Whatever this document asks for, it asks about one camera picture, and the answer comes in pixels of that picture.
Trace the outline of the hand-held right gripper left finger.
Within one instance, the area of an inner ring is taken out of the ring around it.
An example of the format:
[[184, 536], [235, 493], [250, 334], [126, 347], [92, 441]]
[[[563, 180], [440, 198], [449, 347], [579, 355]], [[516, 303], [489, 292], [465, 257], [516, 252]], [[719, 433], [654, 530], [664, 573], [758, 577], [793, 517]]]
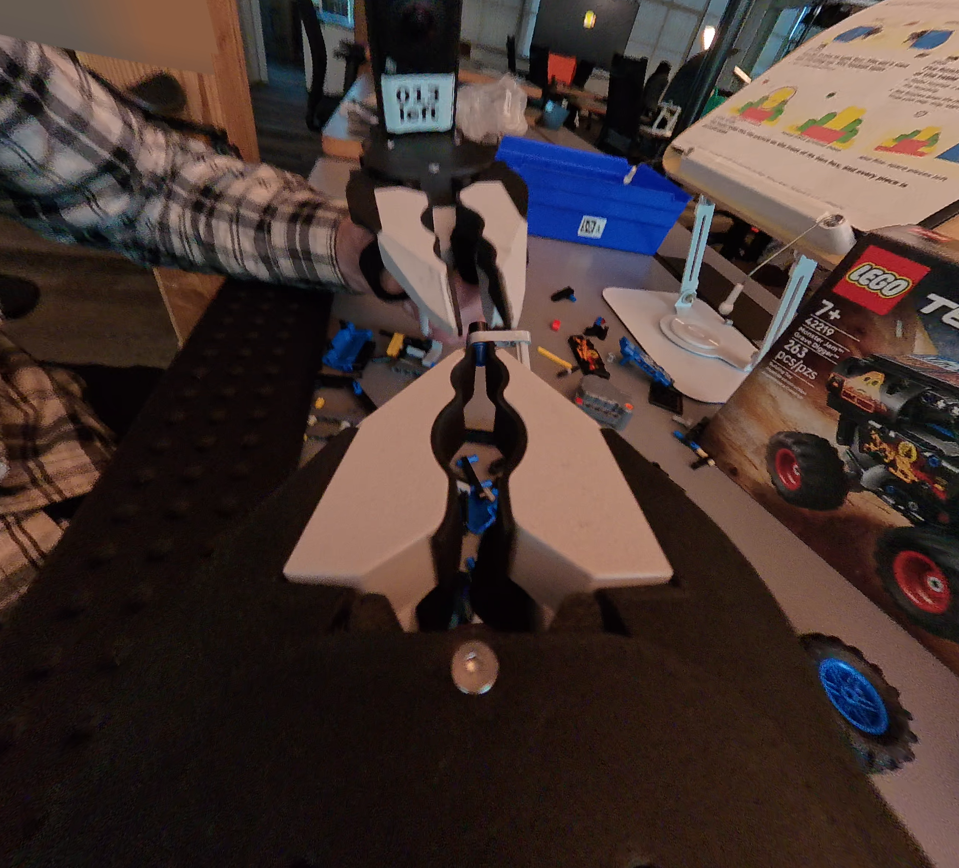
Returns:
[[291, 583], [380, 595], [407, 630], [445, 631], [457, 606], [462, 531], [438, 417], [458, 400], [464, 349], [348, 434], [345, 452], [283, 569]]

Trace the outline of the small blue toy connector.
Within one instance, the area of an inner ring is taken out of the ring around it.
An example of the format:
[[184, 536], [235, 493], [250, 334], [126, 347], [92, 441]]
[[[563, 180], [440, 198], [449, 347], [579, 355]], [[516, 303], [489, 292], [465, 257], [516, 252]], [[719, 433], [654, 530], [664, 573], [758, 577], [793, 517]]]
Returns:
[[468, 533], [482, 536], [497, 521], [497, 478], [478, 454], [458, 455], [454, 467], [463, 525]]

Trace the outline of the grey toy pull-back motor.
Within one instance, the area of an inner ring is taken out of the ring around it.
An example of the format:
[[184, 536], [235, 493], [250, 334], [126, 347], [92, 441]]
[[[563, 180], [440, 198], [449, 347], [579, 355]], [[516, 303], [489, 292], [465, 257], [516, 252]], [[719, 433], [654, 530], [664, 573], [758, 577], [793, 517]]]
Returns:
[[573, 402], [599, 425], [619, 432], [628, 425], [634, 412], [630, 398], [606, 382], [598, 389], [581, 384], [573, 395]]

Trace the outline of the background wooden desk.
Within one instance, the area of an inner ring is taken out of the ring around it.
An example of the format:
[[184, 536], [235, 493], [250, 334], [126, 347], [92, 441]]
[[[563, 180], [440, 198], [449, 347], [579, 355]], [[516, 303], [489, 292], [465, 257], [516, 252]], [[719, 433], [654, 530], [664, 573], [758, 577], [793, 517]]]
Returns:
[[[525, 82], [521, 82], [521, 88], [529, 99], [524, 113], [527, 121], [524, 138], [582, 151], [598, 150], [598, 130], [608, 111], [606, 99], [590, 90], [558, 84], [557, 93], [567, 101], [569, 107], [576, 109], [579, 116], [586, 119], [586, 129], [569, 131], [562, 124], [556, 130], [551, 130], [542, 121], [543, 112], [532, 105], [532, 100], [540, 97], [541, 89]], [[338, 159], [360, 160], [372, 125], [368, 119], [375, 115], [375, 110], [375, 86], [369, 65], [365, 64], [321, 131], [323, 152]]]

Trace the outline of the person's left hand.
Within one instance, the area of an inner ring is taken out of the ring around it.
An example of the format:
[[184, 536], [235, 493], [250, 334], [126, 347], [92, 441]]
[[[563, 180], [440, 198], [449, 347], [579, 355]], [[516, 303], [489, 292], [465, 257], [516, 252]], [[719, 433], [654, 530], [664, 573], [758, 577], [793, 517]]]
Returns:
[[344, 218], [335, 232], [334, 253], [342, 285], [349, 292], [386, 301], [405, 296], [383, 263], [377, 233]]

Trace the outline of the yellow black toy assembly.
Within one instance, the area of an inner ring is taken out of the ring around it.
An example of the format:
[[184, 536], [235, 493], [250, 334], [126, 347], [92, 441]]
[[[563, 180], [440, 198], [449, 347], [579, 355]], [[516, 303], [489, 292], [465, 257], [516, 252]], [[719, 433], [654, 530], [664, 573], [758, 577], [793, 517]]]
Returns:
[[432, 338], [394, 333], [386, 358], [390, 363], [390, 371], [415, 377], [439, 362], [443, 348], [441, 342]]

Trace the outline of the grey axle tan connectors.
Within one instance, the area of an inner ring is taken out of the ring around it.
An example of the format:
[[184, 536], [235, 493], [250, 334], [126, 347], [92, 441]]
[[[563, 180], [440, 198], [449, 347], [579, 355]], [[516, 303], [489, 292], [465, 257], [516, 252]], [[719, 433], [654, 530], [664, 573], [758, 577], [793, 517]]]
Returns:
[[363, 419], [347, 419], [340, 416], [310, 414], [303, 435], [304, 442], [322, 445], [348, 429], [358, 428]]

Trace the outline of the black background chair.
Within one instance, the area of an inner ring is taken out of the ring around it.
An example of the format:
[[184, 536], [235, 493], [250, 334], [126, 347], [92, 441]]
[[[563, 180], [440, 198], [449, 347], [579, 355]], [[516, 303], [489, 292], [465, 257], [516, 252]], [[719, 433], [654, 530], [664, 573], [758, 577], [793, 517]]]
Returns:
[[308, 130], [318, 132], [329, 121], [342, 96], [334, 97], [325, 91], [329, 52], [314, 1], [294, 0], [294, 5], [303, 37], [307, 100], [305, 122]]
[[596, 148], [608, 155], [627, 156], [640, 125], [648, 60], [621, 53], [612, 57], [606, 112]]

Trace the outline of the black panel flame sticker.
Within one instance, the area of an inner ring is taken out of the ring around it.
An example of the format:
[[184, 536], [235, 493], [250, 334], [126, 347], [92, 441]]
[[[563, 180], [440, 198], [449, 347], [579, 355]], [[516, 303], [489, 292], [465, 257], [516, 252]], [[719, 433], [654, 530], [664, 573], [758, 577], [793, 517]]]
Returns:
[[567, 342], [583, 376], [594, 375], [602, 380], [610, 380], [611, 376], [606, 368], [605, 361], [587, 336], [581, 334], [570, 335]]

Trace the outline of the clear plastic bag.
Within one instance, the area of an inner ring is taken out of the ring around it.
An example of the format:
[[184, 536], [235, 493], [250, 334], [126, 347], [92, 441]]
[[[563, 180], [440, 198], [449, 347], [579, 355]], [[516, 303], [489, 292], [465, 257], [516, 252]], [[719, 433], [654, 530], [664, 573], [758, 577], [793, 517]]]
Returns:
[[457, 128], [465, 139], [486, 145], [496, 145], [506, 136], [525, 136], [527, 99], [519, 80], [510, 73], [490, 83], [462, 85]]

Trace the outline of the small blue toy assembly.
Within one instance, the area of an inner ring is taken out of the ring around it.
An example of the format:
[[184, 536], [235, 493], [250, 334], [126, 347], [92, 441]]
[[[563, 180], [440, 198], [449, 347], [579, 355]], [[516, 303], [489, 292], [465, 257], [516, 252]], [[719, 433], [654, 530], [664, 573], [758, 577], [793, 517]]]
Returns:
[[675, 382], [672, 377], [630, 337], [624, 336], [619, 339], [617, 363], [622, 368], [632, 368], [641, 372], [649, 382], [656, 386], [670, 390], [675, 389]]

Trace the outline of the wooden column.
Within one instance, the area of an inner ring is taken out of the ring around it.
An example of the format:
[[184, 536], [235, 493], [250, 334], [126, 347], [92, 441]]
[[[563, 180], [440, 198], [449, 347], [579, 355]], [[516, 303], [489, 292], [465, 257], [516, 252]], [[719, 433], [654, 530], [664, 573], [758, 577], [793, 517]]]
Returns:
[[248, 162], [260, 160], [236, 0], [206, 0], [214, 35], [213, 71], [179, 71], [188, 115], [226, 131]]

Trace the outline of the black perforated board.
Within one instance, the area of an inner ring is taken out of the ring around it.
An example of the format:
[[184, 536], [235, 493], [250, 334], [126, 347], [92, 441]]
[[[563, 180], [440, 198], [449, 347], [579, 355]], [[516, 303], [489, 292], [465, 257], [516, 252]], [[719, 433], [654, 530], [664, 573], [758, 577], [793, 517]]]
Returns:
[[289, 477], [333, 295], [228, 280], [52, 556], [2, 616], [2, 763], [79, 741], [198, 552]]

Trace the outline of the monster truck toy set box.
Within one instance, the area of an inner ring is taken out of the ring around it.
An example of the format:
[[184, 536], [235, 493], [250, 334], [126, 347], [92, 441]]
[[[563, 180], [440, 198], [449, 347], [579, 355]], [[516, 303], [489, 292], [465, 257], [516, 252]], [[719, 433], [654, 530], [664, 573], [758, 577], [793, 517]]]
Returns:
[[717, 466], [954, 671], [958, 243], [861, 238], [703, 435]]

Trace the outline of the person's plaid clothed body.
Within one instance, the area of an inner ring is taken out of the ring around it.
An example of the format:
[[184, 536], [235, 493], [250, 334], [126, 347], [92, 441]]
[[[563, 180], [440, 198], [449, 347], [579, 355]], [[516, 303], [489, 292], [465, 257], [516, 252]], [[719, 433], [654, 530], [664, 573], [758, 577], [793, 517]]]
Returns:
[[67, 523], [54, 508], [85, 497], [115, 436], [73, 373], [32, 358], [1, 335], [1, 608], [26, 592]]

